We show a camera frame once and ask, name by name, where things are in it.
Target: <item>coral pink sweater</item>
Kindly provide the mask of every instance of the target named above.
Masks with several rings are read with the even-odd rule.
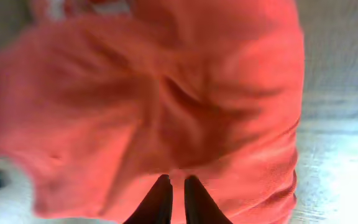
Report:
[[[293,0],[136,0],[26,31],[0,51],[0,156],[42,217],[123,222],[160,174],[185,222],[197,175],[234,223],[295,206],[303,34]]]

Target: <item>floor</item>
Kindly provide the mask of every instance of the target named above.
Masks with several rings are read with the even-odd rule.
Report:
[[[0,0],[0,46],[29,22],[26,0]],[[298,130],[298,206],[291,223],[358,223],[358,0],[298,0],[306,34],[303,117]],[[0,224],[39,220],[26,176],[6,161]]]

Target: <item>light gray floor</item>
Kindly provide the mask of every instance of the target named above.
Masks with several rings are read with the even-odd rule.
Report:
[[[0,0],[0,46],[29,22],[25,0]],[[292,223],[358,223],[358,0],[298,0],[306,34],[303,117],[298,130],[298,206]],[[31,185],[0,161],[12,183],[0,190],[0,223],[39,220]]]

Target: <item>wooden floor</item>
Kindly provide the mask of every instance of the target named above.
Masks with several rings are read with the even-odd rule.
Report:
[[[0,0],[0,46],[29,22],[24,1]],[[358,223],[358,0],[298,0],[298,5],[306,81],[292,223]],[[34,218],[27,178],[6,162],[0,168],[13,180],[0,193],[0,213],[6,214],[0,223],[69,222]]]

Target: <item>pink fabric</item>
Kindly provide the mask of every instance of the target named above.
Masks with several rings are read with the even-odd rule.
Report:
[[[123,222],[160,174],[185,222],[197,175],[234,223],[295,206],[303,34],[292,0],[134,1],[44,23],[0,52],[0,156],[41,217]]]

